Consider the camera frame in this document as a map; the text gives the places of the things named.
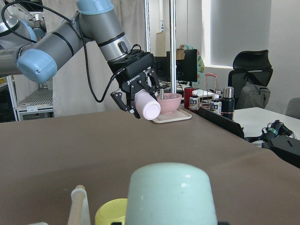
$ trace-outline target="red can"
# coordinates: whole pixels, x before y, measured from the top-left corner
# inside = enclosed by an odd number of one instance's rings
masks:
[[[189,97],[193,95],[193,90],[195,90],[192,87],[184,88],[184,107],[186,109],[189,109]]]

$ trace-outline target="bottle label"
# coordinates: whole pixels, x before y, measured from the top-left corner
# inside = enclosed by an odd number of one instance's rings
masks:
[[[221,102],[210,102],[210,110],[221,115]]]
[[[198,97],[190,97],[189,98],[189,109],[190,110],[198,110],[200,108],[200,101]]]

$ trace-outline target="backpack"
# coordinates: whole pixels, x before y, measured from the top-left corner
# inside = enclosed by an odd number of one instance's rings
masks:
[[[241,90],[235,109],[252,107],[264,109],[269,101],[270,93],[271,92],[267,87],[246,82],[246,86]]]

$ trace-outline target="tray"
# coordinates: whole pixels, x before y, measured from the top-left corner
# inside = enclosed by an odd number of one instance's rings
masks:
[[[192,118],[191,114],[178,108],[177,110],[175,110],[170,114],[159,114],[159,116],[152,121],[155,123],[168,123],[168,122],[174,122],[179,120],[188,120],[190,118]]]

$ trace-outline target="office chair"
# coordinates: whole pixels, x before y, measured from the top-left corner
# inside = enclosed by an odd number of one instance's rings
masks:
[[[268,50],[243,51],[235,57],[233,70],[228,75],[228,86],[234,88],[235,106],[247,82],[264,87],[268,85],[273,74],[268,53]]]
[[[287,104],[286,116],[300,119],[300,97],[292,98]]]

